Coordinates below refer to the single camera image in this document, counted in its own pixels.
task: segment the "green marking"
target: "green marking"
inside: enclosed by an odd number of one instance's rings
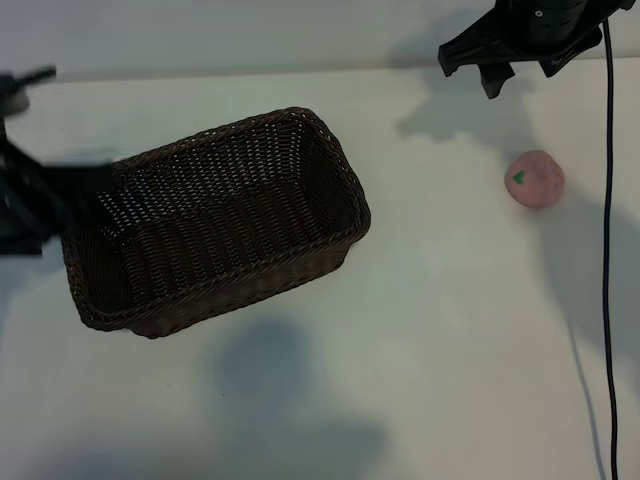
[[[518,185],[524,185],[524,170],[520,170],[516,173],[516,176],[513,179],[516,181]]]

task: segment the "black cable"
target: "black cable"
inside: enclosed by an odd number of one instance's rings
[[[607,188],[604,203],[604,255],[602,268],[602,316],[604,320],[604,347],[607,357],[607,381],[611,403],[611,479],[618,480],[618,405],[613,382],[613,355],[611,353],[611,321],[609,319],[609,260],[611,249],[611,200],[613,197],[613,53],[609,21],[604,21],[604,42],[607,53]]]

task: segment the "black clamp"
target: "black clamp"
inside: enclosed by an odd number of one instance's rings
[[[454,40],[440,46],[447,77],[478,65],[489,98],[515,76],[510,62],[537,61],[547,77],[602,41],[600,24],[635,0],[496,0],[495,7]]]
[[[0,75],[0,255],[39,255],[64,228],[104,215],[97,192],[113,189],[111,165],[42,166],[7,137],[5,117],[26,109],[24,89],[54,78],[47,67]]]

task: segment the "pink toy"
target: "pink toy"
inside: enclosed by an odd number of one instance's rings
[[[547,152],[533,150],[511,164],[504,183],[511,196],[525,207],[547,208],[562,196],[564,172]]]

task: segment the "wicker basket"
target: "wicker basket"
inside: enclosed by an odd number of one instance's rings
[[[310,110],[199,133],[113,165],[108,220],[63,235],[82,321],[175,333],[337,269],[369,229],[360,182]]]

